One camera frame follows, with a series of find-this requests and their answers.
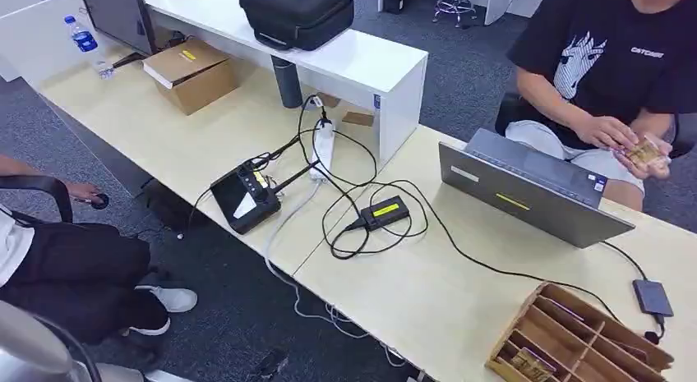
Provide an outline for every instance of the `stool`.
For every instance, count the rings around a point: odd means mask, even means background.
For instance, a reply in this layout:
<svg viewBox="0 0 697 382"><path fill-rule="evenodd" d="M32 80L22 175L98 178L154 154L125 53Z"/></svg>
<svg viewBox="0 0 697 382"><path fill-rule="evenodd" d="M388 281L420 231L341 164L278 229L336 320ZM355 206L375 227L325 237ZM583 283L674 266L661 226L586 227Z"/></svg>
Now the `stool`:
<svg viewBox="0 0 697 382"><path fill-rule="evenodd" d="M472 19L477 17L477 10L469 0L438 0L435 5L436 13L433 14L433 22L438 22L438 16L444 12L446 14L457 15L455 27L462 26L461 14L472 13Z"/></svg>

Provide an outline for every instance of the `plastic bottle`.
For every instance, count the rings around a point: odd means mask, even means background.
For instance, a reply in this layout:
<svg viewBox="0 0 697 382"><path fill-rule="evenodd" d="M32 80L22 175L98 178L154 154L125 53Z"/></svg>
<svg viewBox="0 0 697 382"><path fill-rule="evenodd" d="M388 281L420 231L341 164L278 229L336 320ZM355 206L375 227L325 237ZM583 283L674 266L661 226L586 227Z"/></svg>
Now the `plastic bottle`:
<svg viewBox="0 0 697 382"><path fill-rule="evenodd" d="M80 22L75 21L74 16L66 16L65 22L70 30L72 41L87 56L90 65L97 71L99 77L103 80L111 78L113 66L102 56L97 41L92 33L90 33L90 30L84 27Z"/></svg>

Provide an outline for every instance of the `hand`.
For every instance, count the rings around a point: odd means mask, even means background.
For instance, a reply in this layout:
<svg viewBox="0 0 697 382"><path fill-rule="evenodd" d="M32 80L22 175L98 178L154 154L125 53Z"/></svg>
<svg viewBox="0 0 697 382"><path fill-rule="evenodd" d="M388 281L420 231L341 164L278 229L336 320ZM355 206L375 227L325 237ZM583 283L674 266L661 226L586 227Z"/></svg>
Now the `hand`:
<svg viewBox="0 0 697 382"><path fill-rule="evenodd" d="M102 204L104 201L97 197L99 194L99 189L97 186L91 183L74 183L74 182L64 182L67 187L67 192L70 196L73 196L80 200L87 200L90 203Z"/></svg>
<svg viewBox="0 0 697 382"><path fill-rule="evenodd" d="M586 144L601 150L631 150L639 143L639 137L626 124L615 117L586 117L571 128Z"/></svg>
<svg viewBox="0 0 697 382"><path fill-rule="evenodd" d="M668 178L671 175L671 169L668 167L668 164L671 162L671 158L668 157L668 154L670 154L673 150L673 146L651 133L646 133L644 136L658 147L658 150L661 152L662 159L655 159L649 164L634 164L634 162L629 160L621 152L615 151L615 157L620 161L620 163L622 163L622 165L627 167L632 175L638 179L644 180L648 177L656 177L658 179Z"/></svg>

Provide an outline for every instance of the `wooden organizer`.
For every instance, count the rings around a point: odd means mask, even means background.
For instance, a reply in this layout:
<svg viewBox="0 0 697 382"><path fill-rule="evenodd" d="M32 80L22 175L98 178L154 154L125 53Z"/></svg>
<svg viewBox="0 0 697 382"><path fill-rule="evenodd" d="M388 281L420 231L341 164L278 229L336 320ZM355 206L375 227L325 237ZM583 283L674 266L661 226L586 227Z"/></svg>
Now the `wooden organizer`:
<svg viewBox="0 0 697 382"><path fill-rule="evenodd" d="M661 348L551 283L523 304L487 367L509 382L538 382L511 363L524 347L556 368L541 379L546 382L661 382L661 371L673 362Z"/></svg>

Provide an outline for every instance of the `chair armrest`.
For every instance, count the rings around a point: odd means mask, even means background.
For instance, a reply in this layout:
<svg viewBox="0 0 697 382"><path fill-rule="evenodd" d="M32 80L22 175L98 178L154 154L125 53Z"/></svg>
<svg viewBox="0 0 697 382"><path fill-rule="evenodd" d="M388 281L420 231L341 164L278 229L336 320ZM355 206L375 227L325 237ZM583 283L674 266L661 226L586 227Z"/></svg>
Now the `chair armrest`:
<svg viewBox="0 0 697 382"><path fill-rule="evenodd" d="M689 153L697 142L697 113L681 113L675 116L675 138L671 159Z"/></svg>
<svg viewBox="0 0 697 382"><path fill-rule="evenodd" d="M533 119L538 115L535 107L523 99L523 96L517 91L509 90L505 92L501 100L494 128L499 135L505 136L505 129L512 122Z"/></svg>
<svg viewBox="0 0 697 382"><path fill-rule="evenodd" d="M72 223L72 205L65 184L54 177L42 175L12 175L0 177L0 189L26 189L50 194L63 222Z"/></svg>

